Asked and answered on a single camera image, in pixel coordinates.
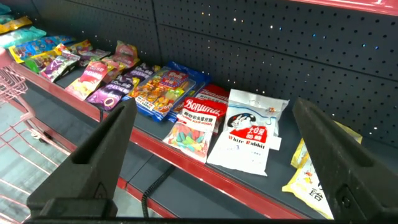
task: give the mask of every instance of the pegboard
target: pegboard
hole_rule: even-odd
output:
[[[159,24],[398,80],[398,18],[281,0],[154,0]]]
[[[89,39],[95,47],[110,51],[114,51],[116,41],[121,40],[135,45],[139,58],[144,61],[161,63],[153,22],[66,0],[33,2],[48,30],[81,40]]]
[[[154,20],[151,0],[69,0],[149,21]]]
[[[363,136],[398,146],[398,83],[208,35],[159,26],[162,58],[226,88],[308,99]]]

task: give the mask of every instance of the candy bag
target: candy bag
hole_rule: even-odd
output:
[[[74,68],[74,64],[79,61],[80,57],[72,54],[68,50],[64,50],[62,55],[58,56],[49,65],[47,65],[40,74],[54,82],[58,77],[61,77]]]
[[[205,75],[199,72],[183,73],[163,67],[134,90],[137,109],[155,121],[162,121],[167,113],[186,97],[197,83],[203,83]]]
[[[79,42],[77,44],[73,44],[73,45],[69,46],[68,49],[70,49],[70,51],[73,54],[78,54],[79,51],[93,50],[93,46],[91,46],[91,43],[89,40],[84,40],[82,42]]]
[[[42,37],[37,40],[9,47],[9,50],[15,61],[17,63],[22,63],[31,56],[52,50],[58,44],[66,44],[74,40],[73,37],[65,35]]]
[[[196,93],[195,98],[212,100],[215,102],[228,104],[228,96],[229,96],[228,91],[214,84],[208,84],[207,86],[205,86],[199,92]],[[182,108],[183,108],[183,103],[173,108],[173,110],[170,111],[170,113],[167,115],[169,121],[176,122],[177,115],[181,112]],[[214,133],[216,134],[218,133],[220,122],[221,121],[218,119],[215,124]]]
[[[101,80],[114,67],[102,61],[91,61],[80,78],[66,87],[65,91],[79,100],[83,101],[87,96],[95,91],[100,85]]]
[[[108,65],[112,65],[113,67],[113,69],[109,71],[108,74],[106,74],[106,76],[103,78],[103,81],[105,83],[109,83],[110,81],[114,80],[126,68],[126,66],[123,63],[115,62],[113,59],[108,57],[102,59],[102,61],[107,63]]]
[[[39,73],[49,65],[57,56],[62,54],[67,48],[63,44],[58,44],[53,50],[38,55],[31,56],[25,60],[25,65],[35,73]]]
[[[137,48],[120,40],[118,40],[115,53],[111,58],[116,62],[122,63],[127,69],[132,68],[139,62]]]
[[[21,17],[19,19],[9,21],[5,24],[0,24],[0,34],[8,31],[16,30],[20,27],[32,24],[32,21],[27,16]]]
[[[187,97],[178,121],[163,142],[205,163],[216,120],[226,109],[224,103]]]
[[[279,149],[278,120],[289,101],[231,90],[224,130],[207,163],[251,174],[265,172],[269,149]]]
[[[293,193],[325,218],[333,219],[325,193],[323,193],[308,153],[305,154],[290,182],[282,187],[282,191]]]
[[[359,142],[361,144],[362,135],[356,133],[351,128],[346,127],[346,126],[340,124],[337,121],[335,121],[335,123],[339,127],[341,127],[344,131],[346,131],[350,136],[352,136],[355,139],[355,141],[357,141],[357,142]],[[298,168],[306,153],[307,153],[307,147],[304,144],[304,139],[301,139],[300,144],[297,146],[297,149],[294,152],[294,155],[293,155],[293,158],[292,158],[292,161],[290,162],[290,164],[292,166]]]
[[[0,15],[0,24],[5,24],[14,19],[12,15]]]
[[[111,52],[107,52],[100,49],[89,50],[89,51],[78,51],[78,55],[80,56],[79,66],[85,67],[92,60],[101,60],[103,57],[106,57]]]
[[[10,7],[0,3],[0,15],[6,14],[8,12],[11,12]]]
[[[45,35],[45,31],[36,29],[35,27],[15,30],[0,36],[0,47],[8,48],[13,45],[23,44],[25,42],[44,37]]]
[[[92,103],[103,110],[113,109],[121,98],[134,88],[134,80],[131,73],[118,75],[115,80],[101,87],[87,98]]]

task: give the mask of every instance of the store shelf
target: store shelf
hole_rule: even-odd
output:
[[[143,192],[169,167],[168,162],[152,156],[129,183]],[[173,171],[151,198],[176,217],[265,218],[180,169]]]
[[[38,90],[35,86],[29,85],[29,87],[24,98],[37,112],[37,118],[51,125],[54,131],[68,136],[69,140],[75,144],[79,144],[94,131],[92,124],[86,123],[88,120],[85,115],[76,110],[73,113],[74,109],[60,100]],[[63,119],[60,121],[55,116],[51,116],[52,114],[59,114]],[[127,184],[126,190],[140,200],[146,188],[169,166],[168,162],[137,144],[130,143],[124,157],[120,173],[122,180],[119,181],[119,186],[123,189],[123,185]],[[160,211],[154,209],[163,217],[264,218],[261,214],[181,170],[173,172],[154,192],[151,200],[149,204],[156,203],[160,209],[163,209]]]

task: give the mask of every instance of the pink shopping cart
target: pink shopping cart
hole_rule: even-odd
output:
[[[15,140],[15,138],[21,138],[32,150],[34,150],[40,156],[44,157],[50,163],[52,163],[53,165],[58,167],[59,164],[57,164],[56,162],[51,160],[51,158],[49,158],[46,155],[44,155],[43,153],[41,153],[38,149],[36,149],[34,146],[32,146],[22,136],[23,132],[30,131],[33,136],[37,136],[41,141],[50,144],[54,148],[58,149],[60,152],[66,154],[66,155],[70,154],[70,152],[65,150],[62,146],[58,145],[56,142],[51,140],[51,137],[48,134],[41,131],[39,129],[39,127],[37,127],[31,121],[31,119],[35,117],[35,112],[32,109],[32,107],[30,107],[29,104],[21,97],[21,95],[27,91],[28,87],[25,84],[25,78],[22,75],[18,74],[16,72],[16,70],[14,69],[15,66],[20,66],[20,65],[15,63],[10,58],[10,56],[8,56],[8,53],[5,49],[0,48],[0,106],[5,103],[9,103],[11,100],[16,100],[27,111],[26,113],[24,113],[21,116],[20,120],[17,123],[10,125],[5,131],[0,133],[0,149],[2,149],[4,146],[8,146],[16,154],[18,154],[19,157],[21,157],[23,160],[25,160],[26,162],[28,162],[29,164],[34,166],[36,169],[40,170],[41,172],[44,172],[47,175],[50,175],[49,171],[43,169],[41,166],[37,165],[32,160],[28,159],[26,156],[21,154],[18,151],[18,149],[16,149],[15,147],[12,146],[12,144],[10,144],[10,142]],[[25,124],[25,126],[27,128],[23,129],[22,131],[17,131],[16,126],[19,124],[22,124],[22,123]],[[6,133],[8,133],[8,135],[10,135],[9,134],[10,132],[12,132],[13,137],[11,137],[11,138],[8,137],[8,139],[5,140],[4,135]],[[8,187],[18,190],[19,192],[22,192],[23,194],[30,195],[30,192],[23,190],[20,187],[3,180],[1,177],[0,177],[0,184],[7,185]],[[21,207],[26,207],[26,205],[24,203],[18,202],[17,200],[14,200],[14,199],[8,197],[7,195],[3,195],[1,192],[0,192],[0,199],[6,200],[8,202],[11,202],[11,203],[21,206]],[[0,222],[1,222],[1,220],[6,223],[20,223],[20,222],[16,221],[15,218],[7,216],[4,213],[0,213]]]

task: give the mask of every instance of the bonuma gummy bag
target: bonuma gummy bag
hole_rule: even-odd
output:
[[[265,172],[269,149],[279,149],[278,120],[289,102],[231,90],[224,129],[207,163],[251,174]]]
[[[178,121],[163,142],[205,163],[216,121],[225,115],[226,108],[224,103],[187,97]]]
[[[45,35],[45,31],[36,29],[35,27],[15,30],[0,36],[0,47],[8,48],[13,45],[23,44],[25,42],[44,37]]]
[[[361,144],[362,142],[362,135],[356,133],[355,131],[353,131],[351,128],[346,127],[342,124],[340,124],[339,122],[335,121],[335,123],[341,127],[344,131],[346,131],[350,136],[352,136],[355,141],[359,142]],[[304,158],[304,156],[307,153],[307,147],[305,146],[304,143],[304,139],[301,139],[300,144],[298,144],[296,151],[294,152],[292,161],[290,162],[290,164],[296,168],[299,167],[302,159]]]
[[[315,209],[327,219],[333,219],[322,186],[308,153],[302,159],[290,182],[282,187],[283,192],[292,192],[309,207]]]

